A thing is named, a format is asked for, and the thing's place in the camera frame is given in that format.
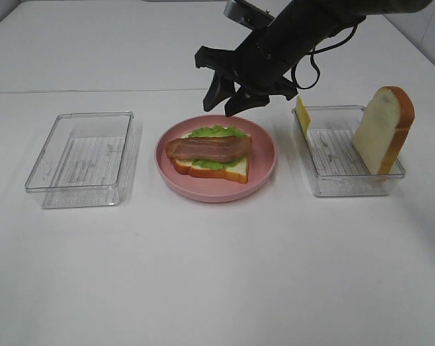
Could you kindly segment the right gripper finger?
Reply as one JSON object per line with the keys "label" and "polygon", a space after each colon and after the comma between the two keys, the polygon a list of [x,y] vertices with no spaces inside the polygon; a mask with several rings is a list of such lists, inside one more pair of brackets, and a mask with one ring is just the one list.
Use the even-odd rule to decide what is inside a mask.
{"label": "right gripper finger", "polygon": [[220,102],[232,97],[235,93],[234,82],[223,73],[215,71],[211,85],[203,99],[203,110],[211,111]]}
{"label": "right gripper finger", "polygon": [[224,91],[229,98],[224,106],[227,117],[255,107],[265,107],[270,102],[267,93],[248,86],[241,86],[236,91],[233,84],[225,84]]}

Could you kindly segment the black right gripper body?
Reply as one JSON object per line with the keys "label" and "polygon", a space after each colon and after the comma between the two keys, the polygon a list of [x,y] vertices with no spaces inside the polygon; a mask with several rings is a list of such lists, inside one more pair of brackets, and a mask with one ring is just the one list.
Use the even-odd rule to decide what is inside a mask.
{"label": "black right gripper body", "polygon": [[292,99],[297,87],[284,77],[288,65],[264,52],[259,38],[259,33],[252,33],[234,50],[202,46],[195,54],[195,66],[221,72],[234,85]]}

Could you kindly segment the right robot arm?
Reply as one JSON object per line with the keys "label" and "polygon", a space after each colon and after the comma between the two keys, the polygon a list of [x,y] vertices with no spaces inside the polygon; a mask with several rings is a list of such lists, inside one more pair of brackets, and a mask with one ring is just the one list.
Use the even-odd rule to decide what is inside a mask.
{"label": "right robot arm", "polygon": [[318,53],[319,43],[340,31],[355,30],[368,15],[419,12],[428,1],[290,1],[277,15],[248,1],[228,1],[224,14],[250,29],[235,50],[202,46],[195,54],[198,68],[214,71],[203,99],[203,109],[211,111],[220,102],[227,117],[254,107],[264,107],[272,95],[287,100],[300,90],[294,72],[304,56]]}

